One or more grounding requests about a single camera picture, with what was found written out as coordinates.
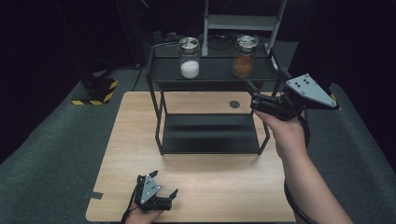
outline white powder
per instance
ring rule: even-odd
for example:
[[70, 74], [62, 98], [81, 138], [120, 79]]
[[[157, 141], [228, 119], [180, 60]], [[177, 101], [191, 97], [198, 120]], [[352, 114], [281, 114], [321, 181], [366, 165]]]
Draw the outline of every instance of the white powder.
[[199, 64], [196, 61], [186, 61], [181, 67], [181, 75], [186, 78], [193, 78], [199, 74]]

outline circular hole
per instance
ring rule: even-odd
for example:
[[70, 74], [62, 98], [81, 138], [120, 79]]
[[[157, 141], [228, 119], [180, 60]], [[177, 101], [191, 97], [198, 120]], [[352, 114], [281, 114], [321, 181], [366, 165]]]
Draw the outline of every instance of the circular hole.
[[239, 106], [240, 106], [240, 104], [237, 101], [231, 101], [230, 102], [230, 107], [232, 107], [232, 108], [238, 108]]

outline person's left hand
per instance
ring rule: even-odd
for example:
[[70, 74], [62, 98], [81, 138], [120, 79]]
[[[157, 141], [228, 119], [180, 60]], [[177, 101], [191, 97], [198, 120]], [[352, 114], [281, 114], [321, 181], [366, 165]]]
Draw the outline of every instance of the person's left hand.
[[[136, 208], [137, 205], [133, 202], [130, 209]], [[163, 210], [154, 210], [152, 212], [145, 213], [140, 208], [136, 208], [132, 211], [126, 219], [126, 224], [150, 224], [157, 218]]]

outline white shelf unit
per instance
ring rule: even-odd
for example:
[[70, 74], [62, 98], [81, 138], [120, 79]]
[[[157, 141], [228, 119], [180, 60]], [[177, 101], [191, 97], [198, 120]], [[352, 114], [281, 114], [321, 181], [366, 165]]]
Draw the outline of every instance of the white shelf unit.
[[264, 45], [266, 53], [269, 54], [275, 43], [277, 30], [282, 21], [283, 11], [288, 0], [280, 1], [279, 11], [276, 16], [244, 16], [209, 14], [209, 0], [205, 0], [205, 29], [202, 55], [207, 56], [208, 54], [207, 33], [210, 29], [271, 31], [269, 42]]

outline hand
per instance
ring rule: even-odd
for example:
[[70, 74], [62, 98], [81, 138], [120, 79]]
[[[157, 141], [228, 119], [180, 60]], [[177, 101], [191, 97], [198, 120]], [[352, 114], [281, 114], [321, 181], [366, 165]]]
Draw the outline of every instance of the hand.
[[[130, 209], [136, 208], [137, 205], [133, 202]], [[128, 218], [126, 219], [126, 224], [150, 224], [157, 218], [163, 210], [155, 210], [152, 212], [145, 213], [140, 208], [133, 210]]]
[[281, 159], [306, 156], [304, 129], [297, 119], [282, 121], [260, 111], [254, 113], [273, 131], [276, 140], [276, 152]]

